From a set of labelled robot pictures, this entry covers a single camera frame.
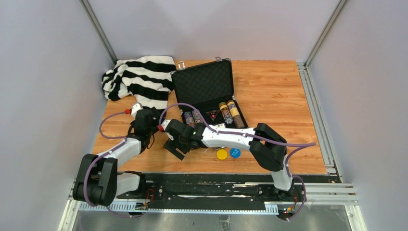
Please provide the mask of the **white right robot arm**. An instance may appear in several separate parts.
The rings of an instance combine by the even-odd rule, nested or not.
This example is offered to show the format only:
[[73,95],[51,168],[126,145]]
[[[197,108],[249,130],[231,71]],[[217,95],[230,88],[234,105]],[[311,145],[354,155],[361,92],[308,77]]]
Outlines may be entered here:
[[255,128],[218,128],[199,124],[195,127],[176,119],[166,119],[159,129],[168,137],[164,148],[182,160],[190,150],[227,147],[250,152],[257,163],[270,171],[275,195],[283,201],[294,195],[292,175],[286,166],[287,142],[265,123]]

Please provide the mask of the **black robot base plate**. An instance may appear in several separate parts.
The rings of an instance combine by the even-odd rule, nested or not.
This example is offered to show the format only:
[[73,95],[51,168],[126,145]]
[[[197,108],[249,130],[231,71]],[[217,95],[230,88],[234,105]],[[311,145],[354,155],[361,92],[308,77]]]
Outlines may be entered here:
[[284,212],[302,205],[305,196],[301,183],[281,191],[266,174],[146,173],[137,190],[118,198],[146,201],[151,209],[263,210],[272,203]]

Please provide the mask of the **blue 10 poker chip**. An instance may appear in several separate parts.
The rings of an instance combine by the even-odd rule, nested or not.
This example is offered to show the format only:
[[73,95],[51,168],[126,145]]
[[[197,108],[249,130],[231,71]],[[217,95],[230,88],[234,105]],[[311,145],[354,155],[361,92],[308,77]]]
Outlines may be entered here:
[[229,154],[232,158],[239,158],[241,156],[241,151],[236,148],[231,148]]

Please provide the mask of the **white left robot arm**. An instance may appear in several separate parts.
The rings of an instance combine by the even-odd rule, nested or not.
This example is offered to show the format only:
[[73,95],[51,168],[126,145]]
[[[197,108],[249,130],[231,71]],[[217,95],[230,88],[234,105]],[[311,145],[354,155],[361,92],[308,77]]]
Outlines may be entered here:
[[141,174],[119,173],[118,169],[151,147],[161,112],[154,107],[143,107],[126,113],[132,113],[134,120],[121,142],[102,153],[83,156],[72,190],[73,199],[90,206],[109,206],[117,195],[123,193],[129,192],[136,199],[147,194],[147,185],[140,181]]

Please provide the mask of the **blue yellow card deck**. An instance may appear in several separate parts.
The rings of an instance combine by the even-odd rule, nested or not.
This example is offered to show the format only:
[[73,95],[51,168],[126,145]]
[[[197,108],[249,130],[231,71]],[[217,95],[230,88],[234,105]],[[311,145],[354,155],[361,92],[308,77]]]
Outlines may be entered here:
[[215,129],[219,130],[219,129],[222,129],[222,128],[226,128],[226,125],[224,123],[222,123],[222,124],[214,125],[214,127],[215,127]]

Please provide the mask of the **black triangular heart token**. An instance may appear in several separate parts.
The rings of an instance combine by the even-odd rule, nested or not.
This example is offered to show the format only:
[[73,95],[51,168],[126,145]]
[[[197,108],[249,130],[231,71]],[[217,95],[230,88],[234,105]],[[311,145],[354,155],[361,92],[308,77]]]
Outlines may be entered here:
[[210,118],[212,121],[216,121],[216,120],[217,120],[217,117],[218,117],[219,113],[220,113],[219,110],[212,110],[212,111],[206,112],[206,114],[209,116],[209,118]]

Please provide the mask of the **black poker set case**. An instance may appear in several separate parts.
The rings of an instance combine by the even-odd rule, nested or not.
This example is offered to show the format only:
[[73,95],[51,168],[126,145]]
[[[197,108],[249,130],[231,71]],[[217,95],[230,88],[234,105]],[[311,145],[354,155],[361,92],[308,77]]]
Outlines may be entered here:
[[219,104],[234,100],[244,119],[238,102],[235,99],[232,60],[217,58],[216,61],[191,67],[179,67],[172,71],[171,78],[178,103],[187,103],[198,109],[209,125],[224,123],[221,112],[217,120],[212,121],[208,111],[220,110]]

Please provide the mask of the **yellow round dealer button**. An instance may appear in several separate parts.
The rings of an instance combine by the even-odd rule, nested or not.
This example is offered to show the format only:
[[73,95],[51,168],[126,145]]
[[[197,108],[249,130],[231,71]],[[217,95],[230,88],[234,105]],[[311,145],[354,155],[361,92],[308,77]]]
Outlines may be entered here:
[[225,149],[217,150],[217,158],[219,160],[225,160],[228,157],[228,152]]

